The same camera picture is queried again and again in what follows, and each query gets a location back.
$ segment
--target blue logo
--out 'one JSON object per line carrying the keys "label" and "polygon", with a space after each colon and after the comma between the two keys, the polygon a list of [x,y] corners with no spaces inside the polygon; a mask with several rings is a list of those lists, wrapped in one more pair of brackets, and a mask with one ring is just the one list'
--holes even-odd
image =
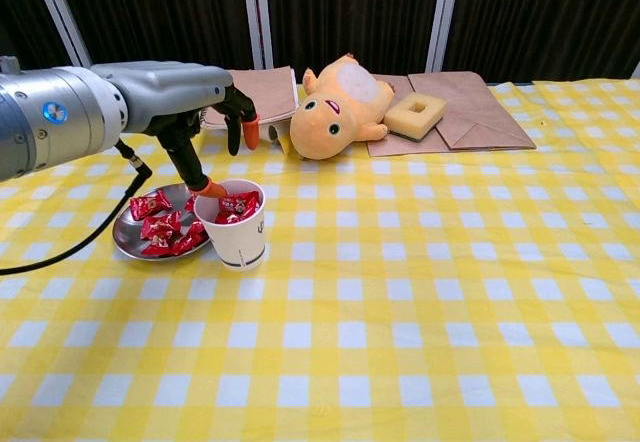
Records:
{"label": "blue logo", "polygon": [[57,102],[46,102],[42,107],[42,115],[52,124],[64,124],[69,118],[69,113],[64,105]]}

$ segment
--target white paper cup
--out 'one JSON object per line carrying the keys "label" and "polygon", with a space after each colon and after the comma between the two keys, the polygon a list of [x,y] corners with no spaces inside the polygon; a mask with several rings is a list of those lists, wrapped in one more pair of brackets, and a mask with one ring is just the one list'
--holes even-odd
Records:
{"label": "white paper cup", "polygon": [[262,262],[264,243],[264,206],[267,202],[262,188],[249,180],[233,179],[220,182],[229,194],[251,192],[260,194],[260,207],[251,217],[235,224],[216,224],[220,211],[218,199],[197,197],[194,206],[196,217],[202,221],[220,260],[229,270],[251,270]]}

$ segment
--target silver metal plate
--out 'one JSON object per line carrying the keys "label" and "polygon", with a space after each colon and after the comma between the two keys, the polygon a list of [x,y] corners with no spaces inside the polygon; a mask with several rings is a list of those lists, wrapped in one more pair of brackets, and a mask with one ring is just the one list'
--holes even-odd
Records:
{"label": "silver metal plate", "polygon": [[[189,189],[187,189],[187,186],[184,184],[172,184],[165,185],[164,187],[158,187],[157,189],[152,190],[151,192],[144,195],[152,195],[159,189],[162,189],[164,191],[164,195],[167,196],[167,199],[169,199],[169,202],[171,202],[171,205],[173,205],[173,210],[179,210],[180,212],[182,212],[181,232],[182,234],[186,234],[193,221],[196,220],[195,215],[184,210],[184,204],[191,196],[191,194],[189,193]],[[169,213],[170,211],[165,210],[154,215],[165,215]],[[118,249],[122,253],[134,259],[159,262],[186,257],[187,255],[193,254],[194,252],[205,247],[209,243],[209,238],[207,238],[199,245],[195,246],[193,249],[180,255],[167,255],[163,257],[144,255],[142,251],[149,245],[150,241],[140,239],[141,230],[142,220],[133,220],[133,215],[131,215],[131,206],[128,205],[113,223],[113,240],[116,243],[116,247],[118,247]]]}

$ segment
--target plush toy arm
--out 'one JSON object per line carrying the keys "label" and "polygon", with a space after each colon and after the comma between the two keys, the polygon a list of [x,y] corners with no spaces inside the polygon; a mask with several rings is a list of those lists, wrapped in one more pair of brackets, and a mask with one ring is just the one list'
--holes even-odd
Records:
{"label": "plush toy arm", "polygon": [[317,84],[318,79],[316,78],[316,74],[313,73],[313,70],[305,70],[304,75],[302,76],[302,86],[304,87],[304,91],[307,95],[311,95],[315,92]]}
{"label": "plush toy arm", "polygon": [[387,133],[389,133],[389,128],[384,124],[363,125],[356,134],[356,141],[380,140],[383,139]]}

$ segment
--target black cable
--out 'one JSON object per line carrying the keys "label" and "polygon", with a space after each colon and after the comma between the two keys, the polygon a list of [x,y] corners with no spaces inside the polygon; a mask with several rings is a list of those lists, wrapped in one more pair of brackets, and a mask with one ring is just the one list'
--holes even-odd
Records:
{"label": "black cable", "polygon": [[104,219],[102,224],[100,224],[100,226],[96,228],[96,230],[91,232],[91,234],[89,234],[89,236],[86,239],[84,239],[82,242],[80,242],[77,245],[74,245],[70,249],[62,252],[61,254],[58,254],[46,260],[42,260],[40,262],[36,262],[34,264],[23,265],[20,267],[11,267],[8,269],[0,269],[0,276],[21,274],[23,272],[29,272],[31,270],[42,269],[43,267],[48,267],[57,262],[60,262],[61,260],[64,260],[67,257],[72,256],[76,252],[79,252],[80,250],[84,249],[87,245],[93,242],[95,238],[98,237],[104,231],[104,229],[106,229],[109,226],[111,221],[115,219],[115,217],[118,215],[120,210],[122,210],[122,207],[124,207],[127,201],[135,195],[138,189],[142,187],[145,181],[149,177],[151,177],[151,174],[152,174],[151,169],[147,166],[147,164],[142,162],[142,160],[140,160],[135,155],[133,149],[128,145],[126,145],[124,142],[122,142],[121,140],[118,140],[118,143],[116,144],[116,149],[118,149],[120,154],[122,154],[122,156],[125,159],[129,160],[129,163],[136,169],[138,174],[136,175],[135,179],[133,179],[133,181],[131,182],[131,185],[129,185],[127,190],[125,190],[124,195],[122,196],[118,204],[107,216],[107,218]]}

